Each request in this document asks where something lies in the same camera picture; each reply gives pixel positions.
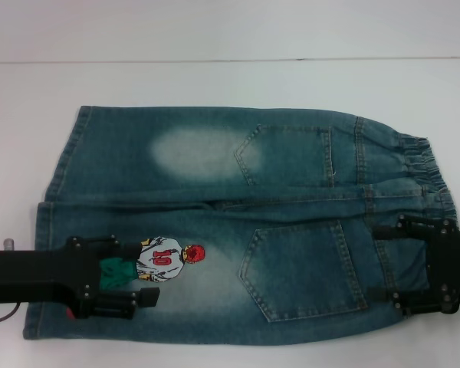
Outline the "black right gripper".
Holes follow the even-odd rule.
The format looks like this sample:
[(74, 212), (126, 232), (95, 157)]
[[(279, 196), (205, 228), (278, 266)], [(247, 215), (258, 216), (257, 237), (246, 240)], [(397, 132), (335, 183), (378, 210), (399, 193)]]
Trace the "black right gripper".
[(452, 220), (400, 215), (393, 225), (372, 227), (374, 240), (413, 238), (429, 243), (431, 288), (401, 291), (370, 287), (369, 298), (391, 302), (401, 311), (441, 311), (454, 314), (460, 306), (460, 230)]

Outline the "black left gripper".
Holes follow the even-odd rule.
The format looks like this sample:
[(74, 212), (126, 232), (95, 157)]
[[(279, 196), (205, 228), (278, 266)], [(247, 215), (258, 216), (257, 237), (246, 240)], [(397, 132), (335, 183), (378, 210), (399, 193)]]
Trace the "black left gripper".
[(158, 287), (138, 291), (100, 290), (100, 260), (139, 259), (142, 245), (113, 236), (70, 237), (58, 249), (0, 251), (0, 304), (52, 302), (67, 306), (78, 319), (131, 320), (138, 308), (155, 307)]

